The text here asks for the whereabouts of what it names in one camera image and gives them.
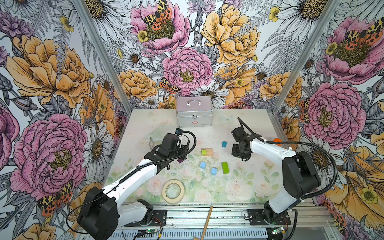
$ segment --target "table surface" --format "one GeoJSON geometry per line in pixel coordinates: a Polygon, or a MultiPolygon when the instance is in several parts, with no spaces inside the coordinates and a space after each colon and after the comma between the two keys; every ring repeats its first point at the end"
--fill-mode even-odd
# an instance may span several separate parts
{"type": "MultiPolygon", "coordinates": [[[[282,187],[281,167],[255,153],[246,162],[231,155],[235,143],[231,131],[240,126],[237,117],[267,140],[277,137],[266,110],[214,110],[212,126],[183,128],[197,138],[197,145],[188,158],[181,164],[173,161],[170,170],[163,169],[126,201],[165,202],[162,189],[172,179],[184,185],[182,202],[265,202],[272,198],[282,187]],[[223,141],[227,142],[226,147],[222,147],[223,141]],[[212,148],[213,157],[202,156],[202,148],[212,148]],[[205,169],[200,168],[201,162],[206,163],[205,169]],[[228,174],[223,174],[222,162],[228,163],[228,174]],[[216,175],[211,174],[213,167],[217,169],[216,175]]],[[[167,132],[174,132],[176,126],[175,110],[133,110],[105,184],[129,172],[154,145],[161,143],[167,132]]]]}

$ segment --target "silver metal case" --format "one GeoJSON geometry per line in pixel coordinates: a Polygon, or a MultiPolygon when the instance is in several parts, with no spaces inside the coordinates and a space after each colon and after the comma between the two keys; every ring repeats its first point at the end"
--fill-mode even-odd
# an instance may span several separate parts
{"type": "Polygon", "coordinates": [[[213,110],[210,96],[177,98],[177,125],[178,127],[211,126],[213,110]]]}

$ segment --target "masking tape roll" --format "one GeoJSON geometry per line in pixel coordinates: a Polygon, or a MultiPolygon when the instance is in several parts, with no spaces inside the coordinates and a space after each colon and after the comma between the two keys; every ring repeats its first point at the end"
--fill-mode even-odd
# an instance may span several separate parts
{"type": "Polygon", "coordinates": [[[181,199],[183,199],[184,197],[184,192],[185,192],[185,189],[184,189],[184,186],[183,184],[178,181],[178,180],[170,180],[168,181],[164,187],[163,187],[163,192],[162,192],[162,195],[163,195],[163,198],[164,200],[169,203],[169,204],[178,204],[179,202],[181,202],[181,199]],[[167,188],[171,185],[171,184],[177,184],[180,188],[180,194],[178,197],[174,198],[174,199],[171,199],[169,197],[167,197],[167,188]]]}

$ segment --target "case handle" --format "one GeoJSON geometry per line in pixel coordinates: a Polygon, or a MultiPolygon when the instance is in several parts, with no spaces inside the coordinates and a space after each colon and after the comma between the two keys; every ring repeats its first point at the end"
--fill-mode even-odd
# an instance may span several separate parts
{"type": "Polygon", "coordinates": [[[200,100],[189,100],[187,102],[187,105],[190,106],[190,102],[198,102],[199,103],[199,106],[201,105],[201,101],[200,100]]]}

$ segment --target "orange object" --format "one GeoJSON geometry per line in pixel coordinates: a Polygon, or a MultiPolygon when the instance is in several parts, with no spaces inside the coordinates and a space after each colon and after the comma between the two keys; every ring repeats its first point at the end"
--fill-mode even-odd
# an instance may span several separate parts
{"type": "Polygon", "coordinates": [[[282,140],[281,140],[281,139],[278,139],[278,138],[275,138],[273,141],[274,141],[274,142],[282,142],[282,140]]]}

